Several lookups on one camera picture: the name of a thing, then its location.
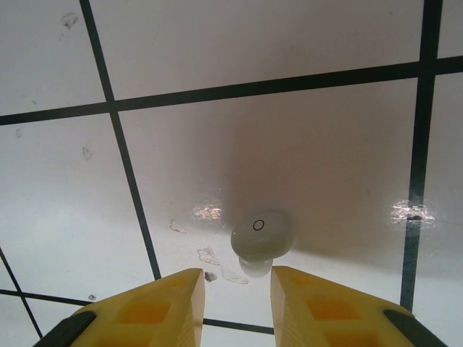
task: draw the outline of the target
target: white tile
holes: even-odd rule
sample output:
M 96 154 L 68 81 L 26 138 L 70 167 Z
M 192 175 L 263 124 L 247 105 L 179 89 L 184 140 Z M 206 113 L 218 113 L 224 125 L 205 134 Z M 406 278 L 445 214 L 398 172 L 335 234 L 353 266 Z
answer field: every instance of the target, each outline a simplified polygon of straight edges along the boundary
M 408 196 L 415 92 L 402 80 L 122 113 L 161 274 L 212 271 L 205 317 L 272 326 L 269 275 L 226 281 L 197 250 L 247 278 L 231 229 L 281 210 L 297 244 L 275 264 L 397 302 L 404 226 L 391 211 Z
M 418 0 L 91 2 L 116 98 L 419 57 Z
M 216 346 L 273 347 L 275 346 L 275 337 L 268 334 L 251 333 L 249 331 L 204 325 L 201 347 Z
M 3 346 L 31 347 L 37 332 L 20 298 L 0 295 L 0 341 Z
M 3 262 L 0 262 L 0 289 L 16 291 L 12 279 L 9 277 L 7 268 L 4 266 Z
M 81 308 L 81 306 L 37 299 L 27 299 L 27 303 L 44 336 L 62 320 L 70 317 Z
M 23 291 L 103 299 L 153 279 L 109 115 L 0 127 L 0 161 L 0 243 Z
M 463 339 L 463 74 L 439 76 L 426 172 L 425 205 L 436 219 L 421 231 L 414 312 L 449 346 Z
M 442 7 L 439 58 L 463 55 L 463 2 L 445 0 Z
M 0 115 L 104 101 L 78 0 L 0 6 Z

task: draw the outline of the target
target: black grid line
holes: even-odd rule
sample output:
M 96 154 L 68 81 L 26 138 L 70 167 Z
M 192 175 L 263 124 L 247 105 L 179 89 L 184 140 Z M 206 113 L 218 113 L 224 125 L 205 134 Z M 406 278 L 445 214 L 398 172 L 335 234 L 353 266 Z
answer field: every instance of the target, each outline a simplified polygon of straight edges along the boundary
M 17 290 L 17 294 L 18 294 L 17 296 L 21 298 L 22 304 L 24 305 L 24 308 L 26 309 L 27 315 L 29 316 L 30 321 L 32 322 L 32 324 L 34 326 L 38 337 L 42 338 L 43 335 L 42 335 L 41 329 L 38 327 L 37 321 L 35 320 L 35 317 L 34 317 L 32 311 L 30 310 L 29 304 L 27 303 L 27 301 L 26 301 L 26 299 L 24 297 L 24 294 L 21 291 L 21 287 L 20 287 L 19 283 L 17 282 L 16 277 L 14 276 L 14 273 L 13 273 L 11 267 L 8 264 L 7 258 L 5 257 L 5 254 L 3 253 L 3 250 L 1 249 L 1 247 L 0 247 L 0 258 L 1 258 L 1 261 L 5 265 L 5 268 L 7 269 L 9 277 L 12 279 L 13 285 Z
M 426 160 L 428 156 L 428 142 L 430 133 L 430 118 L 433 105 L 433 90 L 436 75 L 453 74 L 463 72 L 463 56 L 455 56 L 444 59 L 437 59 L 438 37 L 441 21 L 442 0 L 425 0 L 422 17 L 422 36 L 420 46 L 420 60 L 416 62 L 393 64 L 382 67 L 369 67 L 364 69 L 351 69 L 339 72 L 312 74 L 299 77 L 289 77 L 277 80 L 266 80 L 249 82 L 221 87 L 204 88 L 199 90 L 188 90 L 178 93 L 167 93 L 163 95 L 152 95 L 125 100 L 114 100 L 111 88 L 109 73 L 103 57 L 103 50 L 98 38 L 98 31 L 93 18 L 89 0 L 80 0 L 85 24 L 88 29 L 90 43 L 93 49 L 95 62 L 98 68 L 103 93 L 106 102 L 89 105 L 72 106 L 66 108 L 51 109 L 45 111 L 34 111 L 27 113 L 11 114 L 0 116 L 0 126 L 9 124 L 21 124 L 34 121 L 47 121 L 53 119 L 65 119 L 78 116 L 100 115 L 109 113 L 113 124 L 119 152 L 122 157 L 124 171 L 134 202 L 135 211 L 143 235 L 143 241 L 148 253 L 148 259 L 155 279 L 161 278 L 160 270 L 150 237 L 148 224 L 143 210 L 140 193 L 129 156 L 129 150 L 124 138 L 124 133 L 119 118 L 120 111 L 131 111 L 142 108 L 155 108 L 185 103 L 198 103 L 211 100 L 222 100 L 230 98 L 242 98 L 254 95 L 266 95 L 274 93 L 285 93 L 298 90 L 312 90 L 326 87 L 341 87 L 347 85 L 358 85 L 371 82 L 385 82 L 418 78 L 417 100 L 415 109 L 415 125 L 412 147 L 412 164 L 409 183 L 410 205 L 422 205 L 425 189 Z M 415 290 L 415 278 L 417 268 L 417 254 L 420 241 L 420 221 L 411 217 L 407 221 L 406 238 L 404 244 L 404 264 L 402 272 L 401 305 L 412 309 L 413 295 Z M 1 258 L 7 267 L 10 277 L 15 284 L 17 291 L 0 289 L 0 294 L 18 296 L 33 322 L 35 329 L 41 336 L 37 323 L 27 305 L 25 298 L 40 299 L 47 301 L 61 302 L 64 304 L 86 305 L 90 301 L 59 298 L 42 294 L 24 293 L 20 290 L 19 284 L 14 279 L 7 260 L 1 253 Z M 220 320 L 204 319 L 204 324 L 216 327 L 227 327 L 231 329 L 253 331 L 257 333 L 273 334 L 273 328 L 247 325 L 235 322 L 224 322 Z
M 410 171 L 409 206 L 422 206 L 425 196 L 426 163 L 433 111 L 436 74 L 427 66 L 436 63 L 441 28 L 442 0 L 425 0 L 422 16 L 420 63 L 425 67 L 418 77 L 415 125 L 413 129 L 412 165 Z M 410 216 L 405 228 L 404 262 L 400 304 L 412 311 L 420 247 L 421 222 Z
M 96 30 L 95 19 L 93 18 L 89 0 L 80 0 L 80 7 L 82 8 L 88 36 L 90 37 L 90 43 L 92 45 L 96 67 L 100 75 L 101 86 L 103 88 L 106 102 L 109 104 L 109 114 L 111 116 L 114 134 L 116 135 L 116 141 L 119 147 L 122 165 L 124 166 L 125 176 L 127 177 L 127 183 L 129 184 L 130 194 L 132 195 L 135 212 L 137 213 L 137 219 L 143 235 L 143 242 L 145 243 L 151 270 L 153 271 L 155 280 L 158 280 L 161 278 L 161 271 L 159 270 L 158 260 L 156 259 L 156 254 L 154 252 L 154 246 L 151 240 L 148 222 L 146 221 L 140 192 L 138 191 L 137 182 L 135 180 L 135 173 L 133 171 L 132 162 L 130 160 L 129 149 L 127 148 L 127 143 L 125 142 L 121 119 L 119 118 L 119 113 L 113 109 L 114 94 L 111 87 L 111 82 L 109 80 L 108 69 L 106 68 L 106 62 L 104 61 L 103 56 L 103 49 L 101 48 L 100 38 L 98 37 L 98 31 Z

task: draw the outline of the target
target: circular logo on earbud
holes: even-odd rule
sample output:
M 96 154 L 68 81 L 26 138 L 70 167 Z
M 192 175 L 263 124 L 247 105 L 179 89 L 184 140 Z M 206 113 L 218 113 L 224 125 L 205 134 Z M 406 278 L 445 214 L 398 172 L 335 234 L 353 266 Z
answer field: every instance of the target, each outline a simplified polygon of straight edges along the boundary
M 252 228 L 256 231 L 259 231 L 259 230 L 262 230 L 264 225 L 265 223 L 263 222 L 263 220 L 258 219 L 254 222 L 254 224 L 252 225 Z

